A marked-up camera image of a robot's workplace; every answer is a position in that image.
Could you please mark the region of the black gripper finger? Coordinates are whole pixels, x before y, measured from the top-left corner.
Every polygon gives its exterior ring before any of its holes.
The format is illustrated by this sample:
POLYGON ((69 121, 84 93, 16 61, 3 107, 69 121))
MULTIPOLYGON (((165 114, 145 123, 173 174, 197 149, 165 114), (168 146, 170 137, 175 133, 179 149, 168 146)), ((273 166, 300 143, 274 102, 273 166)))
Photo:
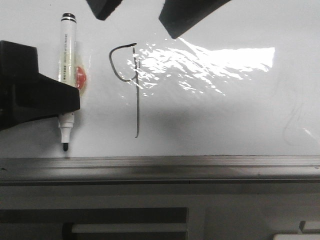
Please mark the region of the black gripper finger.
POLYGON ((158 17, 172 39, 177 39, 229 0, 166 0, 158 17))
POLYGON ((0 42, 0 128, 80 109, 77 88, 39 72, 35 47, 0 42))

